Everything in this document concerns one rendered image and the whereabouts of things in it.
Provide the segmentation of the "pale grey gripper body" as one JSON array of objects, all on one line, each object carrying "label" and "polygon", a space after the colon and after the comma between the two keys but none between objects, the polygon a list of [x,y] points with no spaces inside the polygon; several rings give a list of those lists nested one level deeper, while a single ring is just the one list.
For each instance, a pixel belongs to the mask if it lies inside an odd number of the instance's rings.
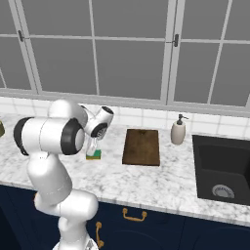
[{"label": "pale grey gripper body", "polygon": [[98,139],[90,137],[87,143],[86,154],[88,156],[93,156],[98,148]]}]

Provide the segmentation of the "green and yellow sponge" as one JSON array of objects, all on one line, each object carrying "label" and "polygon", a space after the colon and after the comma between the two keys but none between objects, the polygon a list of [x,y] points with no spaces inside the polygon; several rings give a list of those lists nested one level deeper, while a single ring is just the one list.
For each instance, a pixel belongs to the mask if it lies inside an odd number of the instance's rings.
[{"label": "green and yellow sponge", "polygon": [[93,155],[86,154],[87,160],[96,160],[101,159],[102,151],[100,149],[95,150],[95,153]]}]

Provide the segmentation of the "brown wooden cutting board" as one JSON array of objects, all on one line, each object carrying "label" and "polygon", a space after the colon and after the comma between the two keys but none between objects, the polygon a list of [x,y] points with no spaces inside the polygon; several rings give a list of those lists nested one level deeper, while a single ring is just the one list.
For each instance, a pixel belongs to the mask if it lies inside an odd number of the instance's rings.
[{"label": "brown wooden cutting board", "polygon": [[122,163],[127,165],[159,166],[159,139],[157,130],[128,129]]}]

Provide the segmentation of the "beige soap dispenser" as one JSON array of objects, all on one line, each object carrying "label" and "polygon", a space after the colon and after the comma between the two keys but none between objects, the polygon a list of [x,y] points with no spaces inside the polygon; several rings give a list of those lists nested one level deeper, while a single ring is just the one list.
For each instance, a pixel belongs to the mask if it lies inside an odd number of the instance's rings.
[{"label": "beige soap dispenser", "polygon": [[179,114],[179,118],[175,121],[171,128],[171,142],[173,145],[179,146],[183,143],[186,136],[186,123],[184,119],[187,117]]}]

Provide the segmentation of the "navy cupboard door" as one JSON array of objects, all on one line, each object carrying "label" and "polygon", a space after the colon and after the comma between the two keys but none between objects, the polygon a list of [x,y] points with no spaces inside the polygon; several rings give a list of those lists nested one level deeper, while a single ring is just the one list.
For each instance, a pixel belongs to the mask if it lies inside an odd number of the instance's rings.
[{"label": "navy cupboard door", "polygon": [[186,218],[179,250],[250,250],[250,228]]},{"label": "navy cupboard door", "polygon": [[0,207],[18,237],[21,250],[85,250],[86,224],[98,211],[98,199],[74,189],[62,202],[46,204],[34,190],[0,185]]}]

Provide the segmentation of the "navy drawer front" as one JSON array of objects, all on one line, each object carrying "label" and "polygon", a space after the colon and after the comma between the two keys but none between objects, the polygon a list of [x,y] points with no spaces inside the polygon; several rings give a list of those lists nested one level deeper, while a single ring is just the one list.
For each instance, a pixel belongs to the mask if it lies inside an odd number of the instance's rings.
[{"label": "navy drawer front", "polygon": [[[99,205],[100,237],[104,242],[101,250],[179,250],[183,216],[104,202]],[[131,217],[140,218],[143,211],[147,217],[143,222],[127,221],[123,208]]]}]

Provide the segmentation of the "white framed window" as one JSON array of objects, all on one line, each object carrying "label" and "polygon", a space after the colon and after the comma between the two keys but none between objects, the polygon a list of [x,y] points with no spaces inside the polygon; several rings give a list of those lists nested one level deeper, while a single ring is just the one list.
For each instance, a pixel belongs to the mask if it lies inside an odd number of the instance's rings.
[{"label": "white framed window", "polygon": [[0,96],[250,116],[250,0],[0,0]]}]

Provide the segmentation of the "black sink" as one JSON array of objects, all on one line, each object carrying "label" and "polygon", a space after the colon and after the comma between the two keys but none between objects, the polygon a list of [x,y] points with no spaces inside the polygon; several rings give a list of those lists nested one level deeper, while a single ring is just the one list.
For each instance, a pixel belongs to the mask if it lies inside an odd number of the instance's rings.
[{"label": "black sink", "polygon": [[250,141],[192,136],[197,197],[250,206]]}]

